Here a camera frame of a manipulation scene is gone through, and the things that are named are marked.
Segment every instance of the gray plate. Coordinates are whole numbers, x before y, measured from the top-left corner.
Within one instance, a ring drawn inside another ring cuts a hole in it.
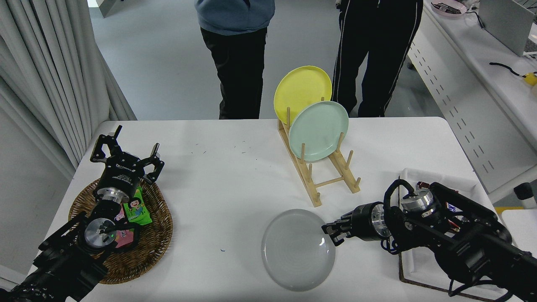
[[[322,225],[319,216],[302,209],[285,211],[268,225],[261,252],[265,269],[276,283],[307,291],[328,277],[336,248]]]

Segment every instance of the snack package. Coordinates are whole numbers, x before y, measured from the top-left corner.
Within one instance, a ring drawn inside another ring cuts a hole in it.
[[[120,223],[120,221],[125,218],[125,212],[121,208],[121,212],[115,217],[115,222]],[[134,241],[134,233],[131,229],[120,230],[115,234],[115,241],[118,243],[116,248],[126,246]]]
[[[129,203],[124,203],[125,216],[129,222],[135,222],[141,226],[153,222],[149,211],[142,199],[142,187],[139,186],[134,193],[133,199]]]

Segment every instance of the dish rack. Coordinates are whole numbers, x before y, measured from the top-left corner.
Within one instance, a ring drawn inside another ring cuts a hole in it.
[[[311,202],[313,203],[313,207],[318,207],[322,205],[321,203],[321,193],[317,191],[317,188],[320,186],[324,186],[331,183],[336,183],[339,181],[344,181],[352,193],[356,193],[360,191],[360,180],[361,178],[354,178],[354,175],[352,174],[352,171],[349,169],[349,164],[351,163],[352,155],[354,153],[353,150],[349,152],[349,156],[347,159],[343,158],[343,155],[341,153],[340,147],[341,142],[343,141],[344,133],[341,132],[339,135],[339,141],[337,148],[334,152],[332,152],[330,155],[328,155],[328,158],[332,162],[333,166],[338,171],[340,177],[322,182],[322,183],[314,183],[312,177],[311,177],[311,171],[313,165],[311,163],[307,163],[304,160],[304,151],[306,150],[306,144],[302,143],[302,153],[300,157],[297,157],[292,151],[291,147],[289,146],[289,129],[291,128],[291,108],[287,107],[287,123],[283,123],[280,119],[278,119],[278,132],[280,133],[280,136],[282,140],[284,141],[285,147],[287,148],[287,151],[289,152],[289,156],[291,157],[291,160],[293,161],[293,164],[295,165],[296,171],[298,172],[300,179],[302,180],[302,183],[304,184],[304,187],[306,188],[306,191],[308,192],[308,196],[311,199]]]

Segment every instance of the blue hoodie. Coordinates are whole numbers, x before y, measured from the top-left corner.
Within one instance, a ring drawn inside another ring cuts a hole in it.
[[[201,28],[221,35],[265,28],[274,16],[274,0],[197,0]]]

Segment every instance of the laptop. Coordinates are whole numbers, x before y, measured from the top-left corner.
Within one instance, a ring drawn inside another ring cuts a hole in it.
[[[480,0],[479,17],[485,30],[518,56],[537,54],[537,25],[529,9],[514,0]]]

